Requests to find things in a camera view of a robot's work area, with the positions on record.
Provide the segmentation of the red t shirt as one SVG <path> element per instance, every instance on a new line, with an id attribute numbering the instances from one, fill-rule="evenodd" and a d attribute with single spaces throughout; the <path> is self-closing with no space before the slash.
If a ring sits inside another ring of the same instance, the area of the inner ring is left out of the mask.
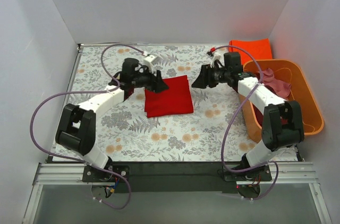
<path id="1" fill-rule="evenodd" d="M 169 89 L 161 93 L 145 90 L 144 111 L 148 118 L 183 115 L 194 112 L 186 75 L 164 79 Z"/>

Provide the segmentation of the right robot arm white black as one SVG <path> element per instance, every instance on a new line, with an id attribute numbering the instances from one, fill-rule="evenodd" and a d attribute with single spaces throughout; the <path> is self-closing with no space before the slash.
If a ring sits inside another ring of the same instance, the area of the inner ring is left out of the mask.
<path id="1" fill-rule="evenodd" d="M 243 155 L 238 166 L 229 168 L 226 163 L 222 163 L 228 173 L 241 174 L 246 180 L 255 179 L 260 167 L 269 164 L 278 150 L 304 140 L 300 104 L 275 95 L 262 83 L 262 78 L 245 72 L 238 52 L 225 53 L 223 63 L 219 60 L 220 56 L 213 55 L 211 51 L 208 54 L 212 56 L 212 61 L 201 66 L 192 87 L 214 88 L 226 83 L 255 105 L 263 115 L 260 142 Z"/>

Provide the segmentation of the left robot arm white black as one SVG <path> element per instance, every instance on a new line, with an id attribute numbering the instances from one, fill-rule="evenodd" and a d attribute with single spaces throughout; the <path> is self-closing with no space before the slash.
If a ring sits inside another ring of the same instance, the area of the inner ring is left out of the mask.
<path id="1" fill-rule="evenodd" d="M 161 71 L 154 69 L 158 57 L 146 56 L 141 62 L 126 58 L 102 93 L 80 104 L 64 107 L 57 127 L 55 141 L 76 153 L 85 163 L 95 166 L 96 177 L 103 182 L 112 178 L 112 161 L 96 145 L 97 120 L 114 106 L 124 102 L 136 88 L 161 93 L 169 87 Z"/>

